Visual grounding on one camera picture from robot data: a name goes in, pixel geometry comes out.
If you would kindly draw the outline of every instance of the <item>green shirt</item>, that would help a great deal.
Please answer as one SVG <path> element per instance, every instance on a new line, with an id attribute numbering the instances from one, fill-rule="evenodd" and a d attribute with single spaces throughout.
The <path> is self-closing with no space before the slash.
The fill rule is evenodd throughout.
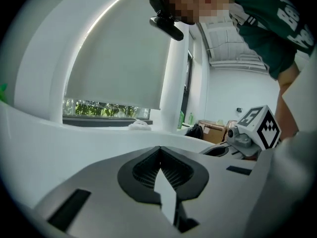
<path id="1" fill-rule="evenodd" d="M 289 0 L 235 0 L 229 13 L 274 79 L 292 65 L 297 50 L 310 55 L 314 48 L 308 25 Z"/>

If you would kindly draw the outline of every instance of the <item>person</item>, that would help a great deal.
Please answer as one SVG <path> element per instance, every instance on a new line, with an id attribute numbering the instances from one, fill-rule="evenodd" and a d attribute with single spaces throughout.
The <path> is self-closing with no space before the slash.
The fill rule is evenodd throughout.
<path id="1" fill-rule="evenodd" d="M 237 32 L 249 48 L 264 63 L 270 76 L 278 81 L 280 91 L 275 118 L 281 127 L 283 140 L 297 131 L 295 120 L 282 99 L 283 93 L 299 75 L 294 62 L 297 50 L 310 55 L 315 46 L 311 30 L 315 17 L 309 10 L 314 0 L 150 0 L 156 12 L 187 24 L 198 23 L 204 17 L 229 10 Z"/>

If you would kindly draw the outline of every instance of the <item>black vent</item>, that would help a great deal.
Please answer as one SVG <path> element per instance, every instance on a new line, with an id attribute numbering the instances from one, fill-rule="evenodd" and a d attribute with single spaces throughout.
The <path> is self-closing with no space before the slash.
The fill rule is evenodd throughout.
<path id="1" fill-rule="evenodd" d="M 162 154 L 161 169 L 174 190 L 189 181 L 194 174 L 189 165 L 166 152 Z"/>
<path id="2" fill-rule="evenodd" d="M 159 163 L 159 151 L 157 151 L 133 168 L 133 177 L 143 186 L 154 189 L 155 180 L 159 172 Z"/>
<path id="3" fill-rule="evenodd" d="M 208 156 L 214 156 L 214 157 L 221 157 L 223 155 L 226 155 L 229 151 L 228 147 L 224 147 L 224 146 L 218 146 L 218 147 L 214 147 L 211 150 L 209 150 L 207 153 L 205 153 L 205 155 Z"/>

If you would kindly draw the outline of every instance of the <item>roller blind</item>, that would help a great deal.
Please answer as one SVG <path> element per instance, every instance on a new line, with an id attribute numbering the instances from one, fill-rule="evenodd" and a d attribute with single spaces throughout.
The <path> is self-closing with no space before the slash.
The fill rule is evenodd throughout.
<path id="1" fill-rule="evenodd" d="M 119 0 L 73 66 L 66 97 L 159 109 L 170 37 L 149 24 L 149 0 Z"/>

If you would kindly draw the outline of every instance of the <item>window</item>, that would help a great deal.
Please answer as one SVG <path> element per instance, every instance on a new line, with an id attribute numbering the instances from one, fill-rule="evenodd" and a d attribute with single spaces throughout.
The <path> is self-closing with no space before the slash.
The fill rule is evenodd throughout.
<path id="1" fill-rule="evenodd" d="M 70 125 L 127 126 L 135 119 L 149 118 L 150 109 L 69 98 L 63 100 L 63 123 Z"/>
<path id="2" fill-rule="evenodd" d="M 183 101 L 182 101 L 182 107 L 181 107 L 181 111 L 183 112 L 184 117 L 186 116 L 186 110 L 187 110 L 187 104 L 188 104 L 188 98 L 189 98 L 190 82 L 192 78 L 192 65 L 193 65 L 193 56 L 188 51 L 187 73 L 186 73 Z"/>

